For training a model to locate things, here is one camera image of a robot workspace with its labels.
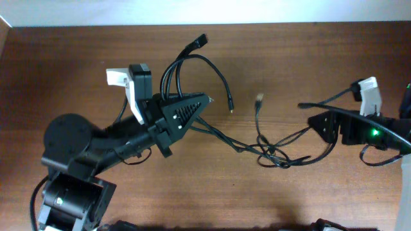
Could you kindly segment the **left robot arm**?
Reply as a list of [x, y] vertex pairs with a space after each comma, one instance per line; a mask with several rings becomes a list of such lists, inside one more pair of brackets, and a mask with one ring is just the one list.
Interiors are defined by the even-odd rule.
[[94, 230], [116, 185], [98, 174], [157, 146], [164, 157], [210, 103], [204, 93], [159, 94], [140, 101], [143, 122], [133, 116], [102, 129], [78, 114], [55, 118], [44, 135], [41, 162], [48, 168], [34, 229]]

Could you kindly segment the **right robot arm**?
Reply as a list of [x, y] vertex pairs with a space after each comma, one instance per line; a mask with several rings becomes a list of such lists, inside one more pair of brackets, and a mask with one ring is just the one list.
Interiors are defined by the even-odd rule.
[[[382, 115], [382, 99], [376, 78], [354, 82], [348, 91], [353, 93], [355, 101], [361, 103], [359, 111], [328, 105], [342, 93], [319, 103], [299, 103], [299, 108], [326, 109], [326, 112], [310, 117], [308, 124], [325, 142], [334, 142], [335, 134], [339, 132], [342, 144], [363, 144], [365, 147], [360, 151], [360, 160], [364, 164], [379, 167], [401, 161], [402, 190], [395, 229], [410, 230], [410, 85], [405, 87], [398, 119]], [[372, 163], [364, 159], [370, 147], [382, 151], [397, 150], [398, 154]]]

